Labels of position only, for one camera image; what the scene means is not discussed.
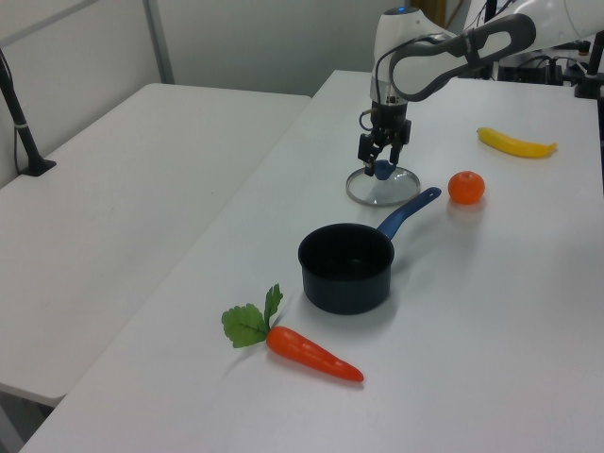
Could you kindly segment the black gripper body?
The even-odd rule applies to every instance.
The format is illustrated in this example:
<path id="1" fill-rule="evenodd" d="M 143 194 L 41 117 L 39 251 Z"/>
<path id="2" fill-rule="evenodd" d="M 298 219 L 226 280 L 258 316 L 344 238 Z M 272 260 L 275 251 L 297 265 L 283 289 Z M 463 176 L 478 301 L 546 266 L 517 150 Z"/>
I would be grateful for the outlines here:
<path id="1" fill-rule="evenodd" d="M 408 144 L 411 121 L 407 118 L 407 104 L 382 105 L 373 102 L 363 115 L 369 116 L 369 135 L 374 144 Z"/>

